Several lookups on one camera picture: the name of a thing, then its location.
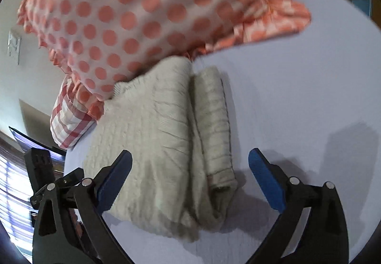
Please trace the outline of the beige cable knit sweater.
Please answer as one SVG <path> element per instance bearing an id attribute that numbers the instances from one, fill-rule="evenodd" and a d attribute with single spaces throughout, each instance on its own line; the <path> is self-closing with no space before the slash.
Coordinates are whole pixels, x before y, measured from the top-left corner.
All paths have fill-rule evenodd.
<path id="1" fill-rule="evenodd" d="M 180 57 L 162 60 L 104 103 L 84 162 L 94 177 L 120 152 L 132 170 L 109 213 L 147 232 L 196 241 L 223 225 L 237 188 L 220 73 L 194 73 Z"/>

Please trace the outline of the red white checkered pillow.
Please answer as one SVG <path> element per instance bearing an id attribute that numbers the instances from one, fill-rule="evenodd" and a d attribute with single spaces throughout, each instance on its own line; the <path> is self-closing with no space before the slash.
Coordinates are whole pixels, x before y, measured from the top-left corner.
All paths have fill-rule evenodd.
<path id="1" fill-rule="evenodd" d="M 89 114 L 94 98 L 81 84 L 66 75 L 50 116 L 50 132 L 59 148 L 73 148 L 92 127 L 95 118 Z"/>

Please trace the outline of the orange polka dot pillow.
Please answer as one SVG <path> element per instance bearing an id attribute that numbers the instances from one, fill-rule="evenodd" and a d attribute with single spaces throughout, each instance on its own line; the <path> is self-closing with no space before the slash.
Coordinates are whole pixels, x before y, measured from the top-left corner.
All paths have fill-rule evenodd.
<path id="1" fill-rule="evenodd" d="M 17 23 L 74 80 L 99 119 L 116 82 L 172 55 L 194 59 L 302 31 L 309 10 L 295 0 L 22 0 Z"/>

